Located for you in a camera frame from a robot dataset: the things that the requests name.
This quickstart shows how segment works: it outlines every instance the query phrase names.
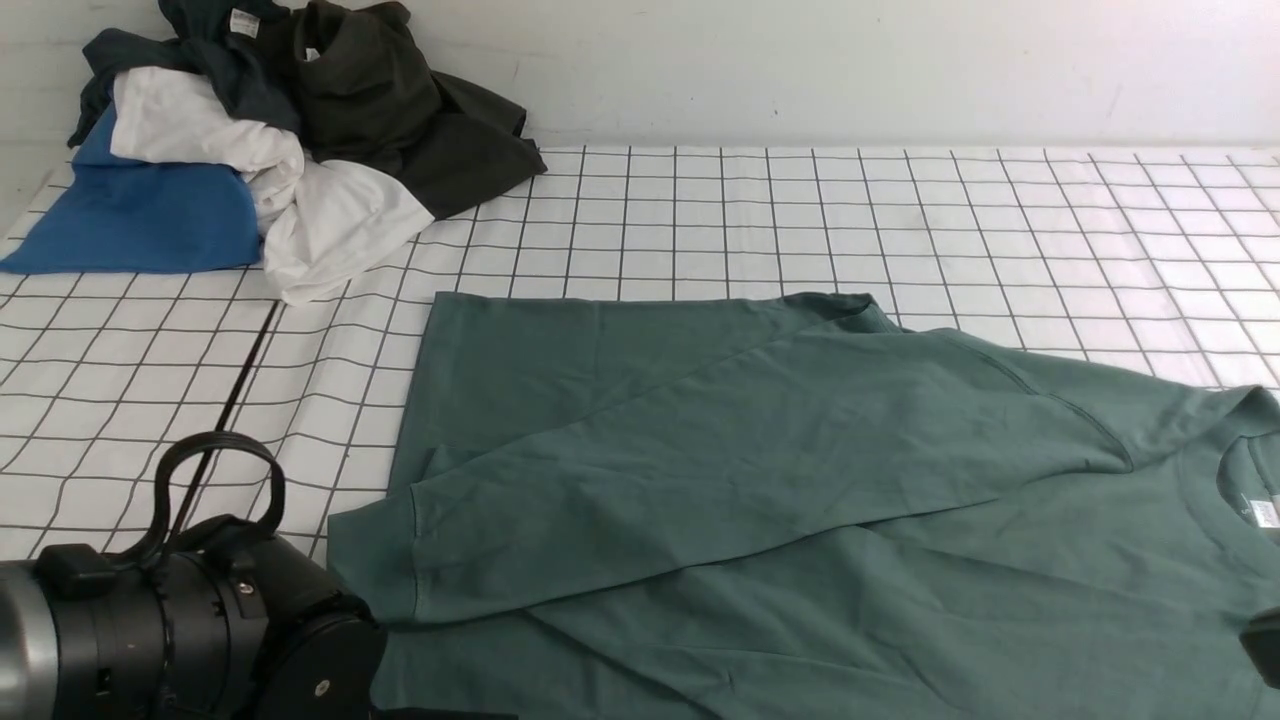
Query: green t-shirt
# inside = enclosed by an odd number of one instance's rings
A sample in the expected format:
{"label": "green t-shirt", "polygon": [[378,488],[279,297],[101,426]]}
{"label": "green t-shirt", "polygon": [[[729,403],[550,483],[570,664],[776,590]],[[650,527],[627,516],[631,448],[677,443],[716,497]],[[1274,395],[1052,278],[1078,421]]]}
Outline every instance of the green t-shirt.
{"label": "green t-shirt", "polygon": [[384,707],[525,719],[1280,716],[1280,409],[904,332],[867,296],[436,297],[330,566]]}

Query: neckline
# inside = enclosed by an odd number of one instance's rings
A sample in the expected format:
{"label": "neckline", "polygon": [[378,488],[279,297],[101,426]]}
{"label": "neckline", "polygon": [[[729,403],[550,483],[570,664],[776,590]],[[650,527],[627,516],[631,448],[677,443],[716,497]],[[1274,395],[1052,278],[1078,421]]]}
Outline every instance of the neckline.
{"label": "neckline", "polygon": [[[1280,432],[1274,421],[1247,414],[1243,427],[1219,428],[1210,433],[1208,447],[1188,447],[1178,457],[1178,482],[1183,502],[1207,536],[1265,583],[1280,587],[1280,546],[1257,528],[1240,520],[1217,491],[1217,474],[1231,446]],[[1275,603],[1280,605],[1280,594]],[[1257,611],[1266,610],[1260,607]]]}

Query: white grid mat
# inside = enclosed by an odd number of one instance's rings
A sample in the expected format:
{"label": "white grid mat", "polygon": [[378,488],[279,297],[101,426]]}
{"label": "white grid mat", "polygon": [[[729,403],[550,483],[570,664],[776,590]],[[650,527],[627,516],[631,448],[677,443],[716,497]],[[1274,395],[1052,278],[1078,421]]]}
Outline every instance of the white grid mat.
{"label": "white grid mat", "polygon": [[[279,454],[291,479],[282,530],[314,556],[325,553],[329,512],[383,495],[439,290],[870,292],[913,329],[959,327],[1196,386],[1280,389],[1280,163],[1270,154],[545,156],[549,174],[436,223],[340,297],[273,323],[230,429]],[[12,295],[0,306],[0,557],[68,541],[119,548],[140,534],[150,492],[137,480],[156,438],[212,425],[266,315],[264,291],[256,270],[0,275],[0,301]],[[197,519],[261,510],[256,462],[220,456]]]}

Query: black object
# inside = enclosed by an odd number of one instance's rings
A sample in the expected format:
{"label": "black object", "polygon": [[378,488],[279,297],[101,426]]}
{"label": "black object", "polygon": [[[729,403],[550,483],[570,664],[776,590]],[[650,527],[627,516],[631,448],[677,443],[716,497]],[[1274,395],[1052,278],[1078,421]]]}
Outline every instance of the black object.
{"label": "black object", "polygon": [[1240,632],[1240,643],[1262,682],[1280,689],[1280,607],[1254,615]]}
{"label": "black object", "polygon": [[[270,466],[257,521],[169,527],[184,460],[238,450]],[[378,711],[369,687],[387,646],[369,606],[275,529],[284,471],[257,441],[214,430],[161,457],[147,533],[108,556],[86,544],[0,562],[0,719],[442,720],[509,717]]]}
{"label": "black object", "polygon": [[227,114],[298,132],[302,119],[288,92],[259,56],[253,40],[230,32],[232,10],[262,23],[276,22],[289,10],[273,0],[159,0],[175,40],[156,41],[123,29],[105,29],[84,46],[93,78],[81,91],[81,117],[69,147],[84,142],[111,104],[115,76],[133,68],[157,67],[209,77]]}
{"label": "black object", "polygon": [[408,19],[399,3],[348,10],[312,0],[262,24],[256,46],[288,86],[314,158],[387,173],[436,219],[547,172],[520,137],[525,109],[431,70]]}

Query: clothing tag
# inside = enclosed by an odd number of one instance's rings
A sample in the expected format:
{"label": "clothing tag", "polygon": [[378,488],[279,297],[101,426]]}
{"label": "clothing tag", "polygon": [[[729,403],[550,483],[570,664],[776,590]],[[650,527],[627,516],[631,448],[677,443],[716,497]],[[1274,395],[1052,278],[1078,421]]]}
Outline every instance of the clothing tag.
{"label": "clothing tag", "polygon": [[239,35],[247,35],[250,37],[257,37],[257,28],[262,24],[262,20],[257,19],[256,15],[251,15],[244,10],[232,9],[232,32],[238,32]]}
{"label": "clothing tag", "polygon": [[1280,528],[1280,512],[1276,512],[1276,506],[1270,500],[1251,500],[1249,506],[1253,507],[1253,520],[1257,521],[1260,528]]}

